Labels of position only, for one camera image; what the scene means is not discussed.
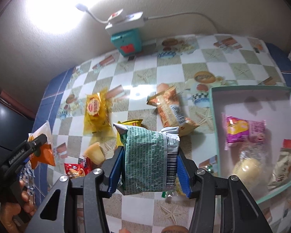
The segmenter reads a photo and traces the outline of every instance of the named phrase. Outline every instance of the mint green box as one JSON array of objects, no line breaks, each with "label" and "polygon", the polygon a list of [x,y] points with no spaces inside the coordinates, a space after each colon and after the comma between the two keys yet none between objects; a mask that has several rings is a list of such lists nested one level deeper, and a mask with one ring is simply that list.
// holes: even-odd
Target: mint green box
[{"label": "mint green box", "polygon": [[[235,165],[233,148],[225,150],[225,131],[222,113],[245,120],[266,121],[266,143],[272,165],[264,169],[263,176],[271,177],[277,162],[283,139],[291,139],[291,88],[279,86],[222,86],[210,89],[209,93],[219,177],[227,178]],[[262,203],[291,186],[291,173],[283,185],[269,191],[262,185],[250,193],[256,202]]]}]

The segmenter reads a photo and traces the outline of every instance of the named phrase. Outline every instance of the metal screw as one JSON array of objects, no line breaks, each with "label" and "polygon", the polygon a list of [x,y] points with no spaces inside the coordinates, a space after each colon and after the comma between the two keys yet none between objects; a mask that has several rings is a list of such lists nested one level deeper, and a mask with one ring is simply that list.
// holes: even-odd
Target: metal screw
[{"label": "metal screw", "polygon": [[198,175],[204,175],[205,174],[205,170],[204,169],[197,169],[197,171],[196,171],[196,173],[198,174]]},{"label": "metal screw", "polygon": [[65,182],[66,180],[68,180],[68,176],[67,175],[63,175],[59,178],[59,181],[61,182]]},{"label": "metal screw", "polygon": [[96,174],[96,175],[101,174],[102,173],[102,169],[96,168],[96,169],[93,170],[93,173]]},{"label": "metal screw", "polygon": [[230,179],[231,179],[232,181],[238,181],[238,180],[239,180],[238,176],[236,176],[236,175],[232,175],[232,176],[230,177]]}]

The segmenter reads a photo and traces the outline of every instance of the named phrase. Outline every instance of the wall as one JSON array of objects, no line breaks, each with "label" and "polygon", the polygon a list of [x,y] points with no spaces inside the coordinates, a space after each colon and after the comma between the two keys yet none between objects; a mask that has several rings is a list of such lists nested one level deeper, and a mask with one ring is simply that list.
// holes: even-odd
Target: wall
[{"label": "wall", "polygon": [[[0,89],[37,111],[54,76],[114,47],[104,25],[87,15],[65,34],[43,32],[29,20],[25,1],[13,0],[0,18]],[[91,11],[105,19],[120,8],[144,11],[146,16],[199,11],[216,23],[220,33],[258,37],[286,52],[291,48],[291,11],[282,0],[103,0]],[[141,29],[144,40],[214,32],[197,15],[153,20]]]}]

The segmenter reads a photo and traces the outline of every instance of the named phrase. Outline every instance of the pink snack package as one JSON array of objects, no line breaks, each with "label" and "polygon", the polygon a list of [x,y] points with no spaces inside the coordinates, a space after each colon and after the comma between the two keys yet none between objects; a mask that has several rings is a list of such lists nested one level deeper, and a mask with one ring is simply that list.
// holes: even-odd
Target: pink snack package
[{"label": "pink snack package", "polygon": [[265,121],[249,121],[228,116],[224,118],[224,123],[229,147],[245,141],[251,143],[265,142]]}]

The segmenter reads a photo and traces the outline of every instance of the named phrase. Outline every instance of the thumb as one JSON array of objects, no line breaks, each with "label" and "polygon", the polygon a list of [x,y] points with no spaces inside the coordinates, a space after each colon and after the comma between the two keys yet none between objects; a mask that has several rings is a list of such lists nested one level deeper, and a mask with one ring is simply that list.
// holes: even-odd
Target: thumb
[{"label": "thumb", "polygon": [[19,233],[15,223],[13,222],[13,216],[18,215],[21,211],[20,205],[17,203],[7,202],[1,204],[0,207],[0,220],[5,226],[8,233]]}]

